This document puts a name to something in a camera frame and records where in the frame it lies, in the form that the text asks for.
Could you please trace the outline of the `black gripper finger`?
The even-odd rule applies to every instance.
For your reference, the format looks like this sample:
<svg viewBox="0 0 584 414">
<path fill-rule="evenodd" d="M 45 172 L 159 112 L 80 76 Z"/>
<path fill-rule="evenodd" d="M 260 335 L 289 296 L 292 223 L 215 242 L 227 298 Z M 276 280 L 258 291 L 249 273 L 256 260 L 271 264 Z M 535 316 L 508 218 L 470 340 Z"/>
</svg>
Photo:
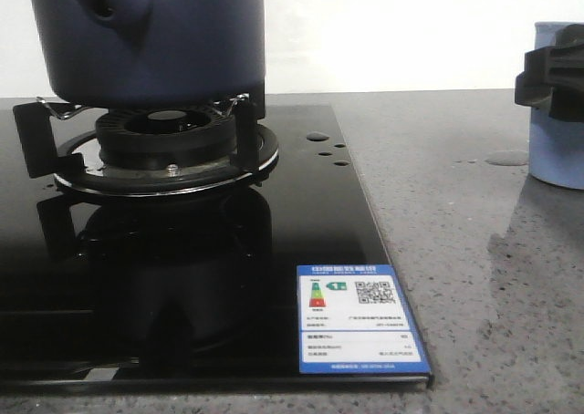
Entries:
<svg viewBox="0 0 584 414">
<path fill-rule="evenodd" d="M 525 53 L 515 103 L 543 109 L 553 119 L 583 120 L 583 26 L 567 25 L 556 42 Z"/>
</svg>

